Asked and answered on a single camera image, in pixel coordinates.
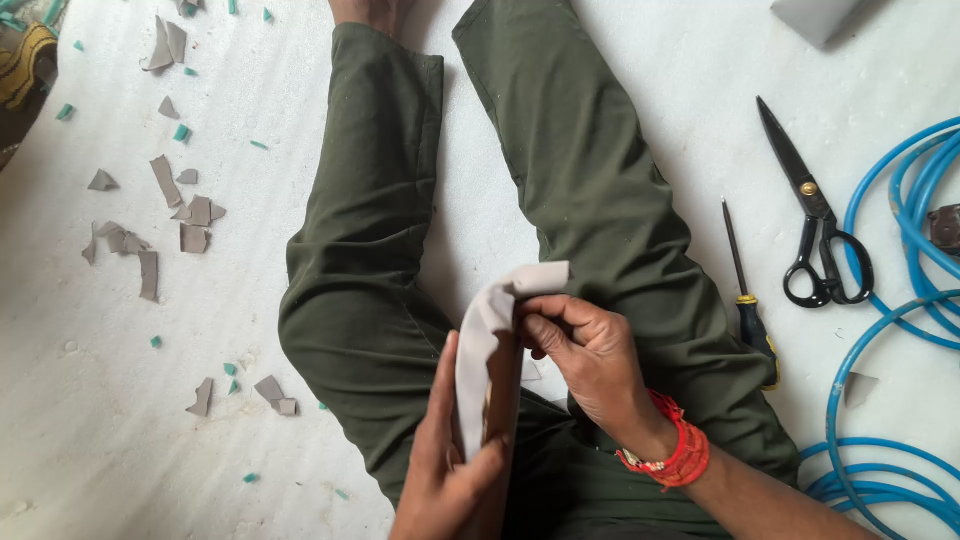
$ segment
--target black scissors handle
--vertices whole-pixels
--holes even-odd
[[[817,275],[817,271],[810,264],[810,256],[813,255],[813,244],[816,242],[817,226],[823,221],[823,235],[820,239],[820,259],[824,264],[825,279]],[[840,280],[840,269],[837,267],[836,259],[830,249],[830,242],[834,238],[840,238],[847,243],[856,255],[860,263],[861,285],[860,291],[856,296],[849,298],[847,291],[844,290],[843,282]],[[799,297],[790,291],[790,279],[798,272],[805,272],[813,283],[813,292],[807,297]],[[874,290],[874,265],[870,261],[870,255],[867,249],[859,240],[851,234],[839,231],[836,223],[830,219],[820,220],[812,215],[806,217],[804,221],[804,231],[800,240],[800,252],[797,254],[797,261],[787,271],[783,277],[783,291],[786,293],[790,302],[800,307],[823,307],[830,303],[830,300],[837,304],[859,304],[870,297]]]

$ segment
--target scissors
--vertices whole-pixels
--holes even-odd
[[[870,261],[870,255],[867,249],[852,234],[844,233],[837,229],[837,218],[827,204],[827,199],[813,179],[813,175],[807,170],[800,154],[794,148],[790,138],[780,126],[780,122],[774,116],[767,104],[763,103],[760,96],[756,97],[756,106],[760,109],[760,119],[763,120],[763,129],[767,132],[767,138],[770,139],[771,146],[774,147],[774,153],[783,167],[793,190],[797,194],[800,206],[804,207],[806,212],[806,221],[804,221],[804,231],[800,239],[800,252],[797,254],[797,260],[793,266],[787,270],[783,276],[783,291],[786,297],[800,307],[823,307],[830,303],[830,300],[837,304],[859,304],[869,298],[874,291],[874,266]],[[810,264],[810,256],[813,255],[813,244],[816,243],[817,230],[822,232],[820,239],[820,259],[824,264],[825,279],[821,279],[817,271]],[[853,249],[856,259],[860,262],[861,285],[860,292],[853,298],[847,297],[847,292],[843,288],[843,282],[840,281],[840,270],[837,268],[836,260],[833,258],[833,252],[830,249],[830,242],[839,238],[846,242]],[[813,292],[807,297],[799,297],[790,291],[790,280],[798,272],[804,272],[810,277],[813,283]]]

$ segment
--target screwdriver handle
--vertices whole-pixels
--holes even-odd
[[[780,362],[774,342],[756,310],[756,297],[752,294],[737,297],[736,308],[740,311],[740,339],[770,358],[774,364],[773,373],[763,382],[764,390],[773,390],[780,384]]]

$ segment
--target white floor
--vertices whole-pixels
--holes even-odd
[[[720,196],[730,202],[782,359],[783,384],[768,398],[805,447],[823,438],[836,367],[878,315],[867,305],[804,310],[783,296],[803,213],[754,96],[778,115],[842,215],[880,156],[960,110],[960,4],[885,2],[825,53],[771,15],[769,3],[582,0],[577,8],[635,100],[693,230],[691,256],[733,311]],[[209,1],[183,20],[172,2],[71,3],[60,80],[0,175],[0,537],[386,536],[390,505],[288,365],[275,330],[284,245],[300,226],[320,156],[332,20],[322,0],[237,5],[230,16],[226,0]],[[423,37],[407,41],[447,62],[439,214],[422,281],[454,320],[484,283],[537,256],[496,134],[449,37],[467,5],[421,0],[410,34]],[[265,6],[275,16],[269,23]],[[187,31],[186,65],[199,76],[184,76],[181,65],[139,69],[153,49],[155,13]],[[85,52],[71,46],[78,39]],[[156,112],[166,95],[193,130],[186,145],[171,140],[179,122]],[[63,103],[76,112],[59,122]],[[203,256],[179,251],[178,222],[149,165],[160,154],[175,176],[200,170],[198,185],[180,186],[184,199],[205,195],[228,210]],[[98,168],[121,188],[88,191]],[[899,305],[913,293],[885,189],[870,194],[857,228],[874,258],[876,290]],[[956,186],[945,182],[942,191],[939,204],[958,202]],[[111,255],[104,242],[92,268],[80,257],[94,220],[116,221],[160,253],[158,304],[137,298],[136,258]],[[943,288],[955,286],[936,275]],[[155,334],[163,339],[156,350]],[[224,362],[239,366],[241,390],[232,396]],[[556,368],[539,369],[542,379],[528,384],[561,398]],[[880,384],[866,404],[842,412],[842,434],[896,439],[960,465],[956,354],[888,331],[856,370]],[[253,392],[267,375],[300,400],[300,416],[276,415]],[[198,418],[183,410],[205,377],[215,379],[212,405]],[[898,455],[848,455],[906,463],[960,496],[957,483]],[[804,478],[825,467],[808,465]],[[243,483],[250,472],[259,480]],[[919,509],[877,511],[908,537],[952,537]]]

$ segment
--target coiled hose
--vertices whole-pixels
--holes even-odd
[[[845,437],[838,439],[836,433],[837,409],[840,405],[840,395],[843,393],[844,385],[847,382],[847,376],[850,374],[850,370],[853,368],[856,360],[871,340],[891,324],[895,324],[931,343],[960,351],[960,341],[932,335],[901,319],[903,315],[922,307],[940,326],[949,333],[960,337],[960,328],[950,322],[940,310],[944,308],[951,313],[960,315],[960,306],[951,300],[951,298],[960,297],[960,289],[948,291],[938,290],[920,266],[920,252],[923,252],[954,278],[960,280],[960,264],[947,254],[938,250],[929,240],[924,238],[922,233],[926,209],[930,204],[930,199],[933,197],[933,192],[948,167],[950,167],[950,164],[953,163],[957,155],[960,154],[960,129],[950,130],[950,128],[955,128],[958,125],[960,125],[960,116],[930,126],[906,139],[874,165],[874,168],[863,178],[851,197],[850,204],[847,206],[847,214],[844,217],[843,230],[853,234],[853,227],[856,223],[856,213],[860,208],[860,202],[863,200],[867,189],[874,180],[876,180],[876,177],[887,165],[899,158],[900,155],[917,143],[923,141],[903,157],[891,177],[889,186],[891,210],[897,219],[897,223],[900,224],[900,235],[903,245],[906,248],[906,262],[910,272],[910,282],[913,285],[914,291],[916,291],[917,300],[908,302],[897,309],[890,309],[876,294],[870,298],[871,304],[883,314],[883,318],[876,321],[876,323],[856,341],[850,352],[847,353],[847,357],[844,358],[840,369],[837,371],[836,378],[833,380],[833,390],[830,392],[827,402],[827,442],[814,445],[801,452],[801,459],[803,460],[821,452],[827,452],[830,457],[830,463],[833,466],[833,471],[823,475],[806,488],[805,493],[807,495],[822,503],[829,503],[846,498],[846,501],[836,503],[832,508],[840,512],[846,512],[856,508],[876,528],[895,540],[905,539],[884,525],[883,522],[870,511],[868,508],[869,505],[878,503],[916,504],[938,517],[960,536],[960,504],[958,504],[947,491],[932,480],[902,467],[883,463],[863,463],[845,466],[840,457],[839,447],[867,445],[899,450],[921,457],[937,465],[958,481],[960,481],[960,470],[957,470],[935,455],[895,441],[872,437]],[[933,149],[936,150],[921,169],[913,185],[910,186],[910,192],[907,195],[906,203],[904,203],[901,195],[904,175],[920,156]],[[847,246],[846,254],[851,271],[857,282],[860,282],[860,264],[856,259],[853,249]],[[927,497],[914,491],[886,483],[850,480],[851,475],[867,472],[892,473],[911,478],[929,488],[939,499]]]

